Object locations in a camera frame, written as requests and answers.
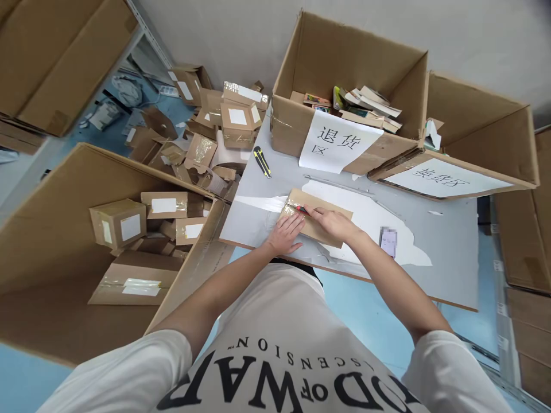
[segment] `phone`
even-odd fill
[[[396,247],[398,246],[398,231],[389,227],[381,227],[381,235],[379,236],[379,246],[396,259]]]

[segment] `white t-shirt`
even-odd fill
[[[39,412],[511,411],[447,332],[420,339],[398,380],[287,264],[257,275],[191,364],[181,333],[155,332],[78,366]]]

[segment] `gray table surface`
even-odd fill
[[[270,166],[267,179],[253,156],[245,168],[236,196],[287,196],[291,189],[308,182],[305,174],[330,180],[351,188],[368,189],[374,199],[404,221],[415,237],[414,245],[430,257],[432,266],[406,264],[404,270],[433,299],[458,307],[478,308],[478,226],[476,199],[432,201],[386,185],[371,182],[366,176],[352,179],[352,174],[333,174],[298,166],[298,158],[276,152],[271,147],[271,108],[258,133],[260,146]],[[437,216],[428,211],[438,211]],[[234,201],[220,234],[222,241],[249,248],[259,247],[277,221],[279,214]],[[304,245],[290,255],[315,267],[369,280],[360,265],[328,258],[317,241],[299,235]]]

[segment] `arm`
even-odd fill
[[[259,248],[215,272],[151,332],[179,331],[188,339],[195,359],[218,316],[239,298],[257,274],[276,256],[291,254],[302,246],[293,242],[303,227],[302,214],[281,218]]]
[[[415,344],[434,330],[453,333],[444,316],[419,285],[368,234],[339,212],[313,209],[307,205],[304,208],[327,232],[353,250],[390,311],[407,328]]]

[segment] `right hand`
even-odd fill
[[[308,205],[304,205],[304,209],[324,230],[346,244],[362,232],[351,220],[338,211],[328,211],[320,206],[312,208]]]

